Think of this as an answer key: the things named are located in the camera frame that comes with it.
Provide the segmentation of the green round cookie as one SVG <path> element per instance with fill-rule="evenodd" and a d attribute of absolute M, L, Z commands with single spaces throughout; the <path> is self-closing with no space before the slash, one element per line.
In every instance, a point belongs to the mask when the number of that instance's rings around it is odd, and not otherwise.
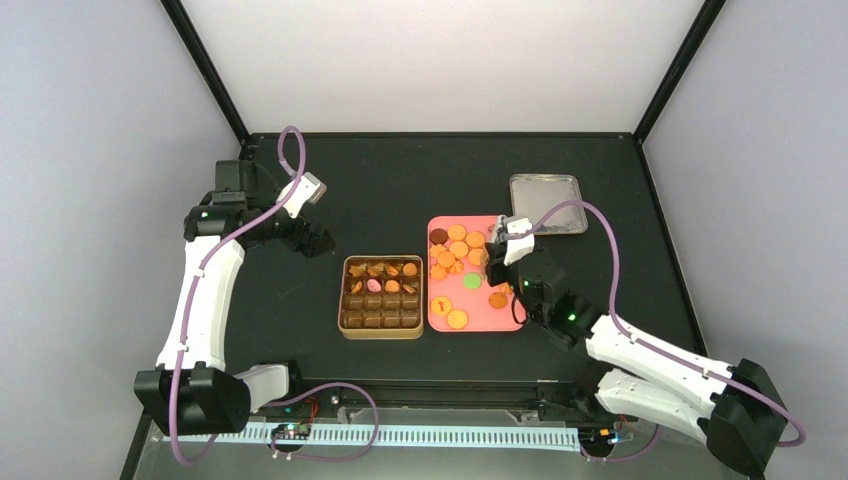
<path fill-rule="evenodd" d="M 469 290 L 476 290 L 482 285 L 482 277 L 478 273 L 467 273 L 462 279 L 463 286 Z"/>

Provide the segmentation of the gold cookie tin box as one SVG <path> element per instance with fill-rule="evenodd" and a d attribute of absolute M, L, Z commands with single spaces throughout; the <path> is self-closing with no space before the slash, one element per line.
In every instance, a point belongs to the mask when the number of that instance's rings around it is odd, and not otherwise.
<path fill-rule="evenodd" d="M 370 293 L 377 278 L 383 291 Z M 337 325 L 348 340 L 414 340 L 424 329 L 423 261 L 416 255 L 358 255 L 343 263 Z"/>

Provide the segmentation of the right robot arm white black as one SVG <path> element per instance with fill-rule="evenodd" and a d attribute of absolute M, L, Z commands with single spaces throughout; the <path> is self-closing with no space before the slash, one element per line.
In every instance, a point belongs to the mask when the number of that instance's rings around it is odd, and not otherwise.
<path fill-rule="evenodd" d="M 638 417 L 702 443 L 726 467 L 762 479 L 788 421 L 770 375 L 758 363 L 716 361 L 615 320 L 569 289 L 565 271 L 541 247 L 520 257 L 506 243 L 485 246 L 485 272 L 512 288 L 524 320 L 570 350 L 584 346 L 604 364 L 598 381 L 569 392 L 572 410 L 593 419 L 603 411 Z"/>

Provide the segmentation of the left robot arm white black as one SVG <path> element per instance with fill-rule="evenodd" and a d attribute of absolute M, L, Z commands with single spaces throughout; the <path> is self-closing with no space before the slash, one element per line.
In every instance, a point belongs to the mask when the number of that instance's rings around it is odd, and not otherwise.
<path fill-rule="evenodd" d="M 307 258 L 334 249 L 331 234 L 301 211 L 326 185 L 293 174 L 268 197 L 253 161 L 216 164 L 215 187 L 184 220 L 185 271 L 169 336 L 152 370 L 140 371 L 134 393 L 167 435 L 237 433 L 248 418 L 290 390 L 287 363 L 226 370 L 225 333 L 235 281 L 249 247 L 279 240 Z"/>

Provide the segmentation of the pink round cookie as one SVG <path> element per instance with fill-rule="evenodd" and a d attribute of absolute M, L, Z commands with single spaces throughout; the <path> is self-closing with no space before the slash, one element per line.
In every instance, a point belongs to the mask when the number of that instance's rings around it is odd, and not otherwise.
<path fill-rule="evenodd" d="M 383 283 L 377 278 L 368 279 L 365 285 L 370 293 L 380 293 L 383 291 Z"/>

